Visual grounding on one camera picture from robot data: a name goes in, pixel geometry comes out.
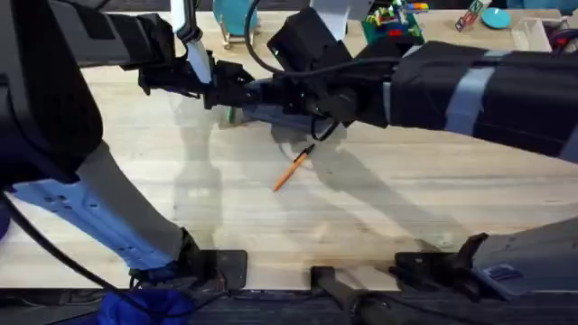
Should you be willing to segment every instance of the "colorful toy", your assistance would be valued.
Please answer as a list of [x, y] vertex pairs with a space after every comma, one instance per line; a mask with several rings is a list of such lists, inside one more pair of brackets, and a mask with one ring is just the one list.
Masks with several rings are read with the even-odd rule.
[[467, 26], [471, 26], [478, 19], [480, 13], [488, 7], [490, 2], [490, 0], [473, 0], [466, 14], [458, 19], [458, 22], [455, 24], [455, 29], [461, 32]]
[[368, 42], [379, 37], [414, 36], [424, 42], [414, 14], [426, 13], [430, 9], [426, 3], [408, 4], [406, 0], [395, 0], [392, 5], [377, 8], [362, 22], [363, 32]]

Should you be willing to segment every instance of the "light wood surface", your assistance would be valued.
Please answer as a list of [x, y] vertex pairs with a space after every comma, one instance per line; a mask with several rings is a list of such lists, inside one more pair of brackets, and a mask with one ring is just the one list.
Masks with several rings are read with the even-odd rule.
[[[430, 40], [512, 48], [508, 31], [477, 24], [457, 33], [460, 14], [418, 19]], [[257, 52], [270, 63], [265, 42], [286, 16], [260, 14]], [[211, 14], [199, 14], [199, 22], [216, 58], [267, 76], [242, 46], [223, 50]], [[365, 45], [357, 23], [346, 43], [353, 53]], [[471, 234], [516, 232], [578, 215], [575, 165], [459, 135], [359, 123], [318, 145], [273, 193], [277, 177], [306, 146], [304, 135], [264, 123], [232, 127], [225, 107], [206, 111], [200, 101], [162, 91], [147, 97], [134, 72], [84, 72], [105, 139], [128, 178], [201, 247], [246, 249], [248, 288], [307, 288], [309, 266], [335, 265], [357, 285], [395, 289], [391, 277], [374, 269], [391, 264], [395, 252], [456, 250]], [[70, 256], [127, 286], [127, 269], [112, 252], [50, 213], [17, 203]], [[0, 287], [93, 286], [14, 225], [0, 242]]]

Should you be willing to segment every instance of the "green object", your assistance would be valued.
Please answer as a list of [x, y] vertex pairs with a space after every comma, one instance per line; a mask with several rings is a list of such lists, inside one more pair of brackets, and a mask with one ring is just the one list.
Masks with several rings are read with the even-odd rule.
[[229, 107], [227, 110], [227, 122], [231, 124], [235, 123], [235, 110], [234, 107]]
[[[403, 10], [406, 6], [406, 1], [400, 1], [401, 5], [397, 8], [397, 10]], [[375, 24], [364, 21], [361, 22], [361, 26], [363, 27], [363, 34], [365, 35], [366, 40], [368, 43], [372, 43], [374, 40], [378, 39], [379, 37], [387, 37], [388, 27], [394, 30], [402, 30], [402, 35], [404, 36], [415, 36], [418, 37], [420, 40], [420, 44], [425, 43], [424, 36], [422, 35], [421, 29], [417, 24], [414, 14], [405, 14], [407, 23], [384, 23], [381, 26], [377, 27]]]

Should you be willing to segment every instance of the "black cable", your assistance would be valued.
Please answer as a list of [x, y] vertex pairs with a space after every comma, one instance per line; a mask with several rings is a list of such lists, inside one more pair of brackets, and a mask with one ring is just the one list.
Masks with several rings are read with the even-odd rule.
[[251, 55], [253, 60], [255, 60], [265, 70], [273, 72], [279, 76], [305, 78], [305, 77], [313, 77], [313, 76], [321, 75], [324, 73], [334, 72], [337, 70], [342, 70], [342, 69], [351, 68], [351, 67], [358, 67], [358, 66], [363, 66], [363, 65], [373, 65], [373, 64], [378, 64], [378, 63], [397, 64], [399, 62], [399, 58], [382, 57], [382, 58], [352, 60], [349, 62], [345, 62], [345, 63], [337, 64], [337, 65], [334, 65], [331, 67], [321, 68], [321, 69], [317, 69], [317, 70], [313, 70], [313, 71], [290, 72], [290, 71], [279, 70], [273, 66], [268, 65], [266, 62], [261, 60], [261, 58], [256, 54], [255, 49], [253, 48], [253, 45], [251, 45], [251, 39], [249, 36], [251, 19], [253, 17], [253, 14], [255, 13], [257, 5], [260, 2], [261, 2], [261, 0], [253, 0], [253, 3], [251, 3], [251, 6], [249, 6], [249, 10], [247, 11], [247, 15], [245, 17], [245, 28], [244, 28], [243, 35], [245, 37], [245, 46], [247, 46], [247, 50], [248, 50], [249, 54]]
[[128, 303], [132, 307], [138, 309], [139, 311], [145, 312], [146, 314], [148, 314], [150, 316], [163, 317], [163, 318], [182, 318], [185, 316], [189, 316], [189, 315], [193, 314], [194, 312], [198, 311], [199, 309], [203, 308], [204, 306], [208, 305], [209, 303], [214, 302], [215, 300], [217, 300], [218, 298], [222, 297], [225, 294], [225, 292], [216, 294], [214, 297], [209, 298], [207, 301], [203, 302], [202, 304], [199, 304], [196, 307], [193, 307], [190, 311], [174, 313], [174, 314], [168, 314], [168, 313], [159, 312], [159, 311], [152, 311], [152, 310], [144, 307], [143, 305], [141, 305], [139, 302], [136, 302], [133, 298], [126, 295], [120, 289], [116, 288], [113, 284], [107, 282], [106, 280], [99, 277], [98, 275], [93, 274], [87, 268], [78, 264], [75, 260], [71, 259], [66, 254], [64, 254], [62, 251], [60, 251], [60, 249], [58, 247], [56, 247], [53, 243], [51, 243], [50, 240], [48, 240], [46, 237], [44, 237], [44, 235], [41, 234], [40, 231], [38, 231], [33, 226], [33, 224], [30, 223], [30, 221], [28, 221], [28, 219], [16, 208], [16, 206], [12, 203], [12, 201], [10, 201], [6, 197], [5, 193], [2, 193], [2, 195], [0, 195], [0, 204], [3, 204], [5, 206], [6, 210], [8, 211], [8, 214], [10, 215], [10, 218], [18, 226], [20, 226], [20, 228], [27, 235], [30, 236], [30, 238], [32, 238], [34, 242], [36, 242], [38, 245], [40, 245], [40, 247], [42, 247], [44, 250], [46, 250], [54, 258], [58, 259], [61, 263], [65, 264], [67, 267], [71, 268], [74, 272], [84, 276], [85, 278], [89, 279], [93, 283], [96, 283], [96, 284], [100, 285], [101, 287], [103, 287], [104, 289], [112, 292], [123, 302]]

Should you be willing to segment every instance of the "orange pencil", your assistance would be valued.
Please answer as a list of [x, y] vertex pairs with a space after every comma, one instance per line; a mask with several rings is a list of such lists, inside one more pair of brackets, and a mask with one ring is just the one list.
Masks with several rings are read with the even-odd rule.
[[293, 173], [297, 170], [297, 168], [299, 168], [299, 166], [301, 166], [301, 164], [305, 161], [305, 159], [307, 159], [307, 156], [311, 153], [311, 151], [313, 151], [313, 148], [315, 148], [315, 144], [308, 146], [307, 148], [305, 148], [305, 150], [299, 153], [297, 158], [295, 158], [295, 160], [293, 161], [291, 167], [289, 167], [285, 171], [283, 176], [279, 178], [279, 180], [275, 184], [275, 187], [273, 188], [273, 191], [279, 190], [283, 186], [283, 184], [285, 184], [285, 182], [289, 180], [289, 177], [291, 177], [291, 175], [293, 175]]

